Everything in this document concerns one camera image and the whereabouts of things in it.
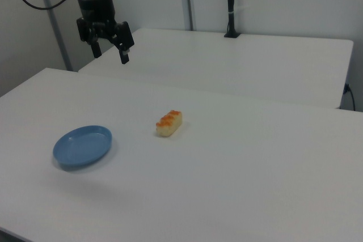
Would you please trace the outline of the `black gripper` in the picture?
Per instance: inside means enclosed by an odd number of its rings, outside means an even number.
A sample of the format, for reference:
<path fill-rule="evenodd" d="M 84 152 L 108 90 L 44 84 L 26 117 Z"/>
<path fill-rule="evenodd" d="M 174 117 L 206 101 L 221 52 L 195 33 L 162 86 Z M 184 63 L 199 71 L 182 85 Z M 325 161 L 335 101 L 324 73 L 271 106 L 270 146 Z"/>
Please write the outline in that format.
<path fill-rule="evenodd" d="M 102 55 L 98 37 L 111 37 L 112 44 L 119 50 L 121 63 L 128 63 L 134 40 L 127 22 L 116 23 L 113 0 L 78 0 L 78 4 L 82 13 L 77 19 L 79 36 L 91 47 L 94 57 Z"/>

